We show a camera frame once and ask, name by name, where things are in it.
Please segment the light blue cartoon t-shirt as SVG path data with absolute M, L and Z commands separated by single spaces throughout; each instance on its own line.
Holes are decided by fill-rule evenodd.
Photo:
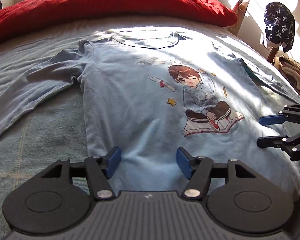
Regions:
M 261 136 L 298 130 L 258 119 L 300 96 L 239 41 L 142 27 L 18 46 L 0 54 L 0 136 L 74 84 L 82 91 L 88 154 L 122 149 L 111 180 L 116 191 L 181 189 L 175 152 L 184 147 L 215 161 L 239 159 L 294 198 L 300 194 L 300 161 L 256 145 Z

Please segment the stack of folded clothes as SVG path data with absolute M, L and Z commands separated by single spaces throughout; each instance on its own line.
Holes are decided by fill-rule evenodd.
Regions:
M 282 55 L 275 57 L 274 66 L 300 95 L 300 63 Z

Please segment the green plaid bed sheet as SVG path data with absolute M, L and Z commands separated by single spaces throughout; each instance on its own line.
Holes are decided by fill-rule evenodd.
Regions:
M 222 34 L 234 41 L 239 41 L 245 48 L 251 49 L 223 28 L 210 24 L 171 17 L 126 16 L 101 20 L 81 20 L 45 29 L 1 44 L 0 54 L 44 38 L 79 38 L 83 35 L 94 35 L 109 30 L 142 27 L 152 29 L 157 27 L 184 28 L 197 32 L 210 31 L 213 34 Z M 23 115 L 0 136 L 0 238 L 8 232 L 1 213 L 1 205 L 12 190 L 57 159 L 65 158 L 81 162 L 91 156 L 87 152 L 82 109 L 82 91 L 78 84 L 74 84 Z M 181 191 L 186 183 L 185 179 L 185 184 L 178 190 L 157 191 Z

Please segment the navy star-print garment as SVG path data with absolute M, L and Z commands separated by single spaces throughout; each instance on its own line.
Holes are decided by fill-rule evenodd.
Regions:
M 264 23 L 264 46 L 282 47 L 284 53 L 289 52 L 295 36 L 295 18 L 290 10 L 280 2 L 270 2 L 264 10 Z

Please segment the orange curtain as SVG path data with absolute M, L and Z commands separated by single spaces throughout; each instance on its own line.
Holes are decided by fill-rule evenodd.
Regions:
M 237 36 L 241 28 L 245 13 L 247 11 L 250 0 L 239 0 L 233 11 L 237 16 L 237 22 L 228 28 L 228 31 L 233 35 Z

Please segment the red duvet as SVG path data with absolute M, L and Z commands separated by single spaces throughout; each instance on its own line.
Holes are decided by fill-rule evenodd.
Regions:
M 220 27 L 237 22 L 219 0 L 24 0 L 0 9 L 0 44 L 54 25 L 123 14 L 172 16 Z

